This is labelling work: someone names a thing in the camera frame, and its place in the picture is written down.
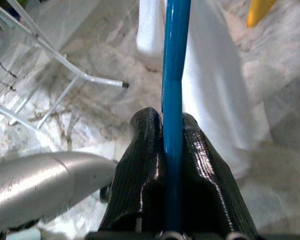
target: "metal pipe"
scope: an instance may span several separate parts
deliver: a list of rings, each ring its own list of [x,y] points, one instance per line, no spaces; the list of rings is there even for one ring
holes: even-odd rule
[[[29,121],[27,121],[27,120],[23,119],[22,117],[16,115],[14,112],[8,110],[7,108],[5,108],[2,105],[0,105],[0,114],[8,116],[9,118],[16,119],[18,122],[20,122],[21,124],[23,124],[28,129],[33,130],[35,132],[37,131],[37,129],[34,126],[32,126]]]
[[[182,75],[191,0],[168,0],[163,60],[163,141],[167,159],[166,231],[182,232]]]
[[[0,163],[0,233],[67,211],[109,185],[115,167],[83,152],[42,153]]]
[[[70,82],[70,84],[65,88],[65,90],[61,93],[59,98],[55,101],[55,103],[52,105],[52,107],[49,109],[49,111],[44,115],[44,117],[39,121],[37,125],[37,129],[40,129],[41,126],[45,123],[46,119],[55,111],[56,107],[60,103],[60,101],[65,97],[65,95],[69,92],[69,90],[73,87],[73,85],[76,83],[76,81],[79,79],[79,76],[75,76],[73,80]]]

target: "black cable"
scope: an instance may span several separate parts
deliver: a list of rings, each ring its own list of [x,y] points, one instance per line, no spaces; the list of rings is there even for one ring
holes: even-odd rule
[[[12,90],[12,91],[14,91],[14,92],[16,91],[16,89],[14,89],[12,85],[9,85],[9,84],[6,83],[6,82],[3,82],[3,81],[0,80],[0,84],[3,84],[3,85],[5,85],[5,86],[9,87],[10,90]]]
[[[1,63],[1,61],[0,61],[0,65],[1,65],[1,67],[6,71],[6,72],[8,72],[10,75],[12,75],[14,78],[18,78],[15,74],[13,74],[10,70],[7,70],[3,65],[2,65],[2,63]]]

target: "metal rack leg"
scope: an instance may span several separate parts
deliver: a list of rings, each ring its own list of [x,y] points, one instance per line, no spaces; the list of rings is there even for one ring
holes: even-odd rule
[[[35,92],[37,91],[37,89],[47,80],[51,77],[51,74],[53,74],[56,69],[58,67],[58,64],[55,64],[54,62],[52,63],[52,66],[50,67],[50,69],[48,70],[47,73],[44,74],[44,76],[36,83],[36,85],[32,88],[32,90],[29,92],[29,94],[27,95],[27,97],[21,102],[21,104],[15,109],[15,113],[18,114],[23,107],[25,106],[25,104],[31,99],[31,97],[35,94]],[[16,119],[12,119],[9,122],[9,125],[12,126],[14,124],[17,123]]]
[[[61,150],[58,146],[56,146],[54,144],[53,140],[48,135],[43,133],[41,130],[36,129],[29,121],[19,117],[17,114],[15,114],[14,112],[8,110],[7,108],[2,106],[1,104],[0,104],[0,114],[3,114],[3,115],[8,116],[10,118],[16,119],[18,122],[23,124],[25,127],[27,127],[28,129],[34,131],[37,138],[38,138],[38,140],[40,142],[43,141],[45,145],[49,146],[49,148],[52,152],[58,152],[58,151]]]
[[[22,19],[29,26],[30,30],[35,33],[36,36],[40,36],[46,43],[53,47],[50,41],[46,38],[42,30],[36,25],[34,20],[28,15],[24,8],[19,4],[17,0],[7,0],[9,4],[17,11],[17,13],[22,17]]]
[[[71,70],[76,75],[79,75],[81,78],[92,81],[95,83],[100,84],[106,84],[106,85],[114,85],[119,86],[122,88],[128,88],[129,84],[127,82],[118,81],[118,80],[111,80],[107,78],[97,77],[97,76],[91,76],[83,71],[81,71],[79,68],[77,68],[75,65],[73,65],[71,62],[69,62],[66,58],[64,58],[59,52],[57,52],[53,47],[51,47],[46,41],[44,41],[40,36],[35,35],[33,32],[31,32],[28,28],[23,26],[20,22],[15,20],[12,16],[10,16],[4,9],[0,7],[0,18],[4,20],[6,23],[18,28],[21,30],[24,34],[31,37],[32,40],[34,40],[36,43],[38,43],[44,50],[49,52],[56,60],[58,60],[60,63],[62,63],[65,67],[67,67],[69,70]]]
[[[80,76],[76,76],[73,78],[73,80],[70,82],[70,84],[66,87],[66,89],[61,93],[59,98],[55,101],[53,106],[49,109],[49,111],[44,115],[44,117],[39,121],[39,124],[37,125],[37,129],[40,129],[42,125],[45,123],[47,118],[55,111],[56,107],[60,103],[60,101],[65,97],[65,95],[69,92],[69,90],[73,87],[75,82],[80,78]]]

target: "drying rack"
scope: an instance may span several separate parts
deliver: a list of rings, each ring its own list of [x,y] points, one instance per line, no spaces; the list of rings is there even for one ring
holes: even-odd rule
[[[57,50],[53,48],[53,46],[48,41],[44,33],[36,25],[34,20],[27,14],[27,12],[23,9],[23,7],[17,2],[17,0],[7,0],[7,1],[21,16],[22,20],[26,23],[28,28],[23,24],[21,24],[20,22],[18,22],[16,19],[14,19],[8,12],[6,12],[1,7],[0,7],[0,22],[4,22],[9,27],[16,28],[20,30],[23,34],[29,36],[42,49],[48,52],[50,56],[54,57],[59,63],[64,65],[66,68],[68,68],[70,71],[72,71],[75,74],[75,77],[67,85],[65,90],[60,94],[60,96],[55,101],[55,103],[51,106],[48,112],[39,121],[37,126],[33,126],[30,122],[20,117],[18,113],[23,109],[23,107],[31,99],[31,97],[34,95],[37,89],[42,85],[42,83],[48,79],[48,77],[43,77],[40,81],[38,81],[38,83],[29,91],[27,97],[25,97],[25,99],[21,102],[21,104],[17,106],[15,112],[5,108],[0,104],[0,113],[9,118],[12,118],[12,120],[9,122],[9,125],[14,125],[15,123],[19,122],[23,124],[25,127],[37,132],[42,127],[42,125],[46,122],[49,116],[56,110],[57,105],[62,101],[65,95],[69,92],[69,90],[74,86],[74,84],[79,79],[83,79],[93,83],[95,82],[99,84],[112,85],[121,88],[128,88],[129,84],[127,82],[119,81],[119,80],[111,80],[111,79],[97,77],[97,76],[91,76],[81,71],[79,68],[77,68],[75,65],[73,65],[70,61],[66,59],[66,55],[64,56],[61,55]]]

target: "yellow object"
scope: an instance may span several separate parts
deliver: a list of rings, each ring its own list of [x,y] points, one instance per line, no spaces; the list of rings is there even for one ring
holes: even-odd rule
[[[273,6],[276,0],[252,0],[248,13],[248,19],[246,25],[249,28],[255,27],[261,19]]]

